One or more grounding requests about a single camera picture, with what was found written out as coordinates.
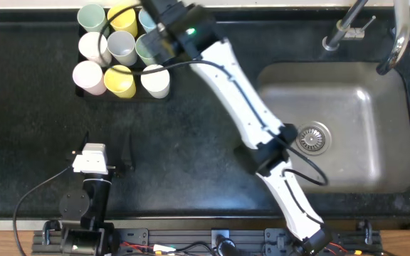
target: sink drain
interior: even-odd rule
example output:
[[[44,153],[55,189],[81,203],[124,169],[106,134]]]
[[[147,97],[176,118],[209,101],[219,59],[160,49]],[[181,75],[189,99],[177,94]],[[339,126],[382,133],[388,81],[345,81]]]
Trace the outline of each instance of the sink drain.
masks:
[[[300,150],[310,155],[323,153],[327,150],[330,142],[329,130],[319,122],[303,125],[297,136],[297,145]]]

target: wooden surface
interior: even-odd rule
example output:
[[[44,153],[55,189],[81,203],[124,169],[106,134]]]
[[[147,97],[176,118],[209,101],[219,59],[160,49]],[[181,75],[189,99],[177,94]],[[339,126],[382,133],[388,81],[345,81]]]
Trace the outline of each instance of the wooden surface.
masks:
[[[19,232],[22,247],[30,255],[33,232]],[[382,231],[384,249],[398,256],[410,256],[410,230]],[[19,255],[11,231],[0,231],[0,255]]]

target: black countertop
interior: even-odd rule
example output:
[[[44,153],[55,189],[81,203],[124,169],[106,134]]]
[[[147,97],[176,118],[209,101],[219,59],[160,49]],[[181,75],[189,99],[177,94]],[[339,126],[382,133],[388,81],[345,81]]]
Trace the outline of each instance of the black countertop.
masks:
[[[137,170],[116,178],[108,218],[140,216],[278,217],[259,178],[233,156],[238,132],[208,86],[188,68],[171,71],[163,103],[88,102],[74,94],[78,56],[76,11],[0,11],[0,218],[11,217],[30,188],[62,170],[65,153],[89,131],[92,142],[118,148],[132,132]],[[363,41],[326,53],[321,40],[345,11],[215,10],[243,70],[254,85],[271,63],[383,60],[392,46],[393,11],[377,14]],[[397,70],[410,106],[410,46]],[[57,218],[61,196],[81,187],[69,172],[29,196],[25,218]],[[410,189],[396,194],[309,194],[325,218],[410,217]]]

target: white wall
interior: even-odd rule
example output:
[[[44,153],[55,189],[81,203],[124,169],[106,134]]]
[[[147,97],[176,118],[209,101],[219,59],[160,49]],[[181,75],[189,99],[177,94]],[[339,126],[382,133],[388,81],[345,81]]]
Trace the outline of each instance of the white wall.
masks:
[[[80,8],[90,3],[109,7],[118,2],[121,0],[0,0],[0,9]],[[206,6],[351,6],[355,0],[184,0],[184,2]],[[393,1],[369,0],[367,6],[393,6]]]

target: sink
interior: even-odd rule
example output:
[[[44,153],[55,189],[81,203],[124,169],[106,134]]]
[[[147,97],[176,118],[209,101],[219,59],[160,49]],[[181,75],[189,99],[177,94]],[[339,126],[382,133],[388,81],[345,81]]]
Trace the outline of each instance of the sink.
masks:
[[[259,93],[277,117],[298,128],[293,147],[330,180],[307,192],[396,193],[410,187],[410,118],[404,81],[377,63],[276,63],[259,76]],[[293,168],[320,180],[294,154]]]

